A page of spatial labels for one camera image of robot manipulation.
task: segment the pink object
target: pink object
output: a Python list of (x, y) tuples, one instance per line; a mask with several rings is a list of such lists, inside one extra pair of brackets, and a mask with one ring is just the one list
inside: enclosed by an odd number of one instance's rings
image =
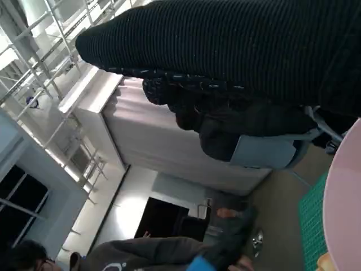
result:
[(337, 270), (361, 270), (361, 119), (332, 161), (323, 196), (323, 228)]

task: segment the black knit sweater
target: black knit sweater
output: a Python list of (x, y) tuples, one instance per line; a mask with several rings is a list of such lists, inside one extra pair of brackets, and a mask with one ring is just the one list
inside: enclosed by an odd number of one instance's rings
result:
[(76, 47), (107, 71), (203, 75), (241, 85), (247, 97), (361, 116), (360, 7), (359, 0), (156, 1), (86, 30)]

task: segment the green cutting mat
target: green cutting mat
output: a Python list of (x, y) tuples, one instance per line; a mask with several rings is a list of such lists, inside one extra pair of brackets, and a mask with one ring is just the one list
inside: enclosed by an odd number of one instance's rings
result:
[(301, 222), (301, 236), (305, 271), (315, 271), (317, 260), (327, 252), (322, 224), (322, 202), (327, 173), (300, 200), (298, 212)]

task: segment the gray jacket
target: gray jacket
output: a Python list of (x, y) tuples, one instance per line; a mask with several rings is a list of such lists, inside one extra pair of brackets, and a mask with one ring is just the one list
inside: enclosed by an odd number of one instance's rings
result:
[(71, 271), (183, 271), (203, 243), (185, 237), (138, 238), (98, 246), (86, 258), (71, 255)]

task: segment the sweater sleeve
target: sweater sleeve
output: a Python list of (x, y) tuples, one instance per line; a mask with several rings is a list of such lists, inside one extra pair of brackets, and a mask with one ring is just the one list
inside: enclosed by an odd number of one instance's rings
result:
[(154, 264), (189, 264), (206, 248), (203, 243), (186, 237), (138, 238), (113, 241), (111, 245), (117, 250), (146, 258)]

